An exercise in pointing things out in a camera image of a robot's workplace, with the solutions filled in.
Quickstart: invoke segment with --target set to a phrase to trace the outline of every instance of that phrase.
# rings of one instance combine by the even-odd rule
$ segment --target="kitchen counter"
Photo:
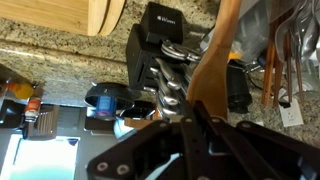
[[[142,17],[147,0],[128,0],[116,29],[106,37],[87,37],[0,19],[0,64],[30,81],[44,84],[44,101],[69,106],[85,106],[83,98],[92,82],[128,84],[125,46],[132,24]],[[215,0],[155,0],[183,11],[184,44],[196,48],[215,22]],[[260,104],[261,92],[251,88],[250,113],[229,114],[235,125],[241,120],[263,121],[267,128],[320,147],[320,99],[301,106],[303,126],[283,128],[278,109]],[[145,93],[143,99],[153,100]]]

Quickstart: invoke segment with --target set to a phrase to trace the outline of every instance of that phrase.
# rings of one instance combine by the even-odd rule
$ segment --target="black knife block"
[[[143,90],[144,86],[158,88],[158,83],[154,80],[157,76],[150,71],[150,67],[159,68],[154,57],[163,59],[176,72],[179,71],[177,67],[180,63],[186,63],[162,53],[160,45],[146,42],[142,35],[141,25],[134,24],[126,47],[129,87],[131,89]]]
[[[143,38],[153,44],[161,44],[162,40],[181,44],[182,17],[179,10],[149,2],[140,22]]]

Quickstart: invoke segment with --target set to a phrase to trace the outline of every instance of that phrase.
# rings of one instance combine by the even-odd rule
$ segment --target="white label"
[[[157,16],[157,19],[158,19],[159,21],[163,21],[163,22],[166,22],[166,23],[169,23],[169,24],[176,24],[175,21],[170,20],[170,19],[168,19],[167,17]]]

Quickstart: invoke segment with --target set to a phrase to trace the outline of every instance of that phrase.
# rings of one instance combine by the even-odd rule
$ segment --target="kitchen utensil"
[[[275,77],[273,87],[273,107],[279,106],[279,90],[281,87],[283,63],[277,58],[275,59]]]
[[[190,81],[191,81],[193,72],[192,72],[191,68],[190,68],[187,64],[182,63],[182,64],[180,64],[180,66],[181,66],[181,68],[182,68],[182,70],[183,70],[183,72],[184,72],[184,79],[185,79],[185,80],[188,82],[188,84],[189,84]]]
[[[320,42],[319,41],[320,41],[320,38],[317,43],[316,56],[317,56],[317,60],[320,62]]]
[[[109,3],[106,10],[104,22],[99,32],[99,35],[101,36],[109,35],[113,31],[113,29],[116,27],[120,19],[124,4],[126,2],[125,0],[108,0],[108,1]]]
[[[189,60],[192,62],[199,62],[202,54],[199,51],[187,48],[185,46],[172,43],[166,40],[161,45],[161,50],[164,54],[178,59],[178,60]]]
[[[295,61],[295,69],[296,69],[296,74],[298,79],[300,103],[304,102],[302,78],[301,78],[301,67],[300,67],[302,42],[303,42],[303,37],[305,36],[305,33],[307,31],[307,27],[310,24],[310,20],[312,19],[312,17],[310,16],[309,6],[310,6],[310,3],[309,1],[307,1],[307,4],[298,13],[295,23],[290,28],[290,35],[292,40],[291,51],[292,51],[292,57]]]
[[[169,65],[160,58],[155,58],[155,60],[159,63],[161,72],[168,80],[167,86],[173,90],[179,90],[181,88],[181,83],[175,77],[175,73],[171,67],[169,67]]]
[[[187,100],[200,100],[211,116],[227,119],[226,70],[237,29],[241,0],[221,0],[214,36],[195,69]]]
[[[67,32],[95,36],[108,0],[1,0],[0,17]]]
[[[163,78],[163,74],[160,72],[160,70],[151,67],[150,70],[155,75],[158,75],[158,78],[156,81],[159,85],[159,90],[162,92],[161,99],[166,102],[166,104],[175,106],[179,103],[178,98],[174,95],[174,92],[166,86],[165,80]]]
[[[151,92],[151,93],[153,93],[153,94],[157,93],[157,90],[156,90],[155,88],[152,88],[152,87],[144,86],[144,87],[143,87],[143,90],[149,91],[149,92]]]
[[[179,100],[177,98],[173,98],[171,96],[164,95],[163,91],[158,91],[159,99],[165,105],[176,106],[179,104]]]
[[[312,0],[312,21],[310,23],[310,26],[308,27],[307,33],[304,37],[303,40],[303,45],[302,45],[302,61],[307,60],[310,58],[312,53],[316,50],[317,48],[317,43],[319,40],[319,35],[320,35],[320,25],[318,23],[315,11],[316,7],[318,4],[318,0]]]
[[[188,86],[189,86],[189,82],[183,78],[183,76],[181,74],[177,74],[177,78],[180,80],[181,82],[181,92],[184,95],[184,97],[187,96],[187,92],[188,92]]]
[[[161,100],[159,99],[159,96],[156,95],[156,103],[157,103],[157,108],[159,110],[159,112],[161,113],[162,117],[170,117],[170,116],[173,116],[173,115],[177,115],[178,112],[175,111],[175,110],[171,110],[169,108],[169,106],[167,105],[163,105],[161,103]]]
[[[275,36],[275,46],[278,54],[279,60],[285,62],[285,52],[283,50],[284,40],[286,33],[289,28],[295,23],[298,13],[305,7],[307,1],[298,1],[296,7],[294,8],[293,14],[286,19],[277,29]]]
[[[282,5],[281,3],[282,1],[273,1],[271,16],[273,16],[274,13],[278,13],[277,10],[279,6]],[[277,63],[278,56],[277,56],[276,47],[275,47],[275,41],[276,41],[275,34],[279,26],[291,15],[292,15],[292,12],[287,11],[280,18],[273,21],[270,25],[268,48],[266,53],[264,80],[263,80],[263,92],[262,92],[262,100],[261,100],[261,103],[264,106],[268,106],[270,103],[270,96],[272,94],[271,86],[272,86],[273,68],[275,65],[279,64]],[[278,74],[277,77],[278,77],[278,81],[281,83],[281,75]]]
[[[313,99],[319,96],[320,80],[317,77],[317,72],[312,60],[305,60],[301,63],[301,77],[304,99]],[[299,92],[298,82],[296,78],[292,80],[293,94]]]
[[[291,65],[291,57],[289,56],[287,58],[287,82],[288,82],[288,86],[287,86],[287,91],[288,91],[288,99],[289,102],[292,102],[292,65]]]

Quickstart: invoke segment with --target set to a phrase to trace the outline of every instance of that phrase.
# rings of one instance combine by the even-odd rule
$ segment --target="electrical outlet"
[[[297,126],[303,124],[303,119],[301,116],[301,111],[297,99],[292,98],[290,107],[283,108],[279,105],[279,109],[284,127]]]

